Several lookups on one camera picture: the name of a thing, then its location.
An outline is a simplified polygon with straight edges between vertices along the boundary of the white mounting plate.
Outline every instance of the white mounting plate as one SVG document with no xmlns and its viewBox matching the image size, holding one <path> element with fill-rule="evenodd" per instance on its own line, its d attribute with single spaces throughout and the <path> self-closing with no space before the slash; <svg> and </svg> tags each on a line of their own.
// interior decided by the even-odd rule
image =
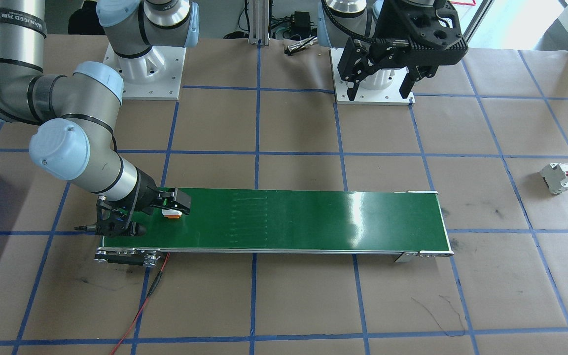
<svg viewBox="0 0 568 355">
<path fill-rule="evenodd" d="M 124 80 L 124 100 L 178 100 L 183 76 L 183 62 L 185 61 L 185 48 L 165 47 L 157 45 L 156 50 L 164 56 L 165 66 L 163 70 L 150 75 L 151 81 L 133 83 Z M 106 48 L 106 54 L 102 63 L 119 72 L 115 52 L 111 45 Z"/>
<path fill-rule="evenodd" d="M 391 106 L 407 106 L 415 103 L 413 92 L 409 93 L 406 99 L 403 99 L 399 90 L 400 85 L 407 75 L 407 69 L 401 68 L 395 70 L 392 76 L 393 83 L 384 90 L 367 90 L 363 87 L 358 87 L 356 99 L 350 101 L 348 99 L 348 86 L 346 81 L 341 80 L 339 75 L 338 65 L 343 54 L 343 48 L 331 48 L 330 59 L 332 61 L 332 75 L 334 80 L 334 96 L 336 103 L 349 104 L 349 105 L 391 105 Z"/>
</svg>

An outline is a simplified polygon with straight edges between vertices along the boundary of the metal rod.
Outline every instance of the metal rod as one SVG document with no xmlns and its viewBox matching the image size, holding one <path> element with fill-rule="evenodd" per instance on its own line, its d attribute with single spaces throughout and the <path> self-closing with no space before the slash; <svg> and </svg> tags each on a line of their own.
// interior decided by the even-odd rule
<svg viewBox="0 0 568 355">
<path fill-rule="evenodd" d="M 479 25 L 483 22 L 485 15 L 490 11 L 494 0 L 483 0 L 483 2 L 479 5 L 475 16 L 470 21 L 466 30 L 464 30 L 464 38 L 466 42 L 470 42 L 470 39 L 475 34 L 476 30 L 479 28 Z"/>
<path fill-rule="evenodd" d="M 269 45 L 269 0 L 250 0 L 251 24 L 248 34 L 250 44 Z"/>
</svg>

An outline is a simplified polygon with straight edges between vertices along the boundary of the mounting bolt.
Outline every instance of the mounting bolt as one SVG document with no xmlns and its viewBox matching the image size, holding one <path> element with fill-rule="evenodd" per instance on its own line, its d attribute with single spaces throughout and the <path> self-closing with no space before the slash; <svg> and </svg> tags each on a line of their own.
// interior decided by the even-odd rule
<svg viewBox="0 0 568 355">
<path fill-rule="evenodd" d="M 155 267 L 160 256 L 157 254 L 146 254 L 144 256 L 144 267 Z"/>
<path fill-rule="evenodd" d="M 104 250 L 99 250 L 96 252 L 96 255 L 106 255 L 107 252 Z M 95 258 L 93 259 L 93 261 L 97 262 L 97 263 L 108 263 L 108 260 L 104 259 L 104 258 Z"/>
</svg>

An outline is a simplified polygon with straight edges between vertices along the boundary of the conveyor belt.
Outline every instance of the conveyor belt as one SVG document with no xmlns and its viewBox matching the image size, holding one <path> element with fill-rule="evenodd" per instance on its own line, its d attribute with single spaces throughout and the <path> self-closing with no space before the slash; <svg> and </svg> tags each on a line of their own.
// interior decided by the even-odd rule
<svg viewBox="0 0 568 355">
<path fill-rule="evenodd" d="M 104 237 L 99 252 L 297 252 L 451 256 L 437 193 L 182 189 L 190 215 L 141 212 L 142 237 Z"/>
</svg>

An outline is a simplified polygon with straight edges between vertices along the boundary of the circuit breaker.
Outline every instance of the circuit breaker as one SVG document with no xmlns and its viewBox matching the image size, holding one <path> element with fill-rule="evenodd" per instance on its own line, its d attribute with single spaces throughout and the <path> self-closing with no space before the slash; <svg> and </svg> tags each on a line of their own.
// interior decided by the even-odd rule
<svg viewBox="0 0 568 355">
<path fill-rule="evenodd" d="M 551 163 L 540 171 L 549 192 L 559 195 L 568 190 L 568 164 Z"/>
</svg>

